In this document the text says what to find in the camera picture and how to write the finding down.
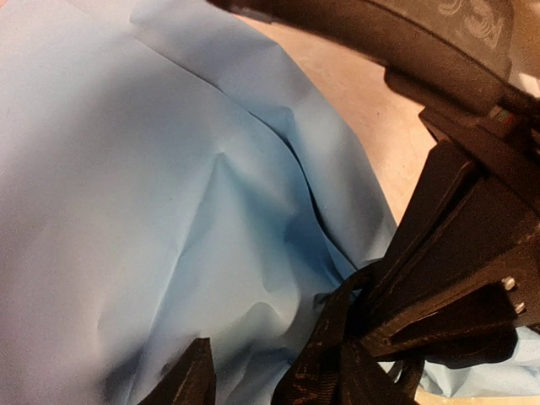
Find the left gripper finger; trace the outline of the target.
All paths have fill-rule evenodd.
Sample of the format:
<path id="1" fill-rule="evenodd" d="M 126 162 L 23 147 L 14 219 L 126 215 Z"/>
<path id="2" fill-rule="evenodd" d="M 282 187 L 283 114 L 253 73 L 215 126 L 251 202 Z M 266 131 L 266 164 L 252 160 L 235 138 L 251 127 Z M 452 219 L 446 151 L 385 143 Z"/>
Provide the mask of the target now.
<path id="1" fill-rule="evenodd" d="M 196 338 L 143 405 L 211 405 L 216 400 L 216 375 L 209 338 Z"/>

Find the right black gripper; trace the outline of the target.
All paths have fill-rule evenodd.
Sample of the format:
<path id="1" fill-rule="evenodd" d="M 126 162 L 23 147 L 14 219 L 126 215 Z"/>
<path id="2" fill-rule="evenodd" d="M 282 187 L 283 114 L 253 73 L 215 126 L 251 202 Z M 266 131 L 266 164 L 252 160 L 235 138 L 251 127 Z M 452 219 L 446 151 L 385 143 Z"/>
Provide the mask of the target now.
<path id="1" fill-rule="evenodd" d="M 539 165 L 515 116 L 420 119 L 439 141 L 397 232 L 359 297 L 377 359 L 508 359 L 539 323 Z"/>

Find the black strap ribbon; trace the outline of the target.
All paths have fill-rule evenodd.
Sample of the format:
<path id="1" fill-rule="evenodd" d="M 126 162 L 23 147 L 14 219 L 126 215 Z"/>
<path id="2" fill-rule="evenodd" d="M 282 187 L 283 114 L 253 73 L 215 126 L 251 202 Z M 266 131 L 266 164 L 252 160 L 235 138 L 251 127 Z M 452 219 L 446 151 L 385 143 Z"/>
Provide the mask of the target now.
<path id="1" fill-rule="evenodd" d="M 327 299 L 298 358 L 277 384 L 272 404 L 415 404 L 424 361 L 388 375 L 358 339 L 346 333 L 353 292 L 370 286 L 376 262 L 349 276 Z"/>

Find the blue wrapping paper sheet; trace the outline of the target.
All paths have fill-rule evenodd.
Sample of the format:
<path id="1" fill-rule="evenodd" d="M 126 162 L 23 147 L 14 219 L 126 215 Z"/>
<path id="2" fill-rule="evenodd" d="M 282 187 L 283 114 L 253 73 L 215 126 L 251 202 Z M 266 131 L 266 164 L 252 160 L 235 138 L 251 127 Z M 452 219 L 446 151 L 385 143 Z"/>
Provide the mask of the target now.
<path id="1" fill-rule="evenodd" d="M 143 404 L 209 338 L 215 404 L 272 404 L 329 295 L 388 251 L 402 221 L 354 133 L 213 2 L 2 5 L 2 403 Z M 539 116 L 383 68 L 422 111 L 523 120 L 539 165 Z M 515 327 L 508 359 L 371 356 L 423 360 L 417 389 L 447 397 L 536 395 L 539 323 Z"/>

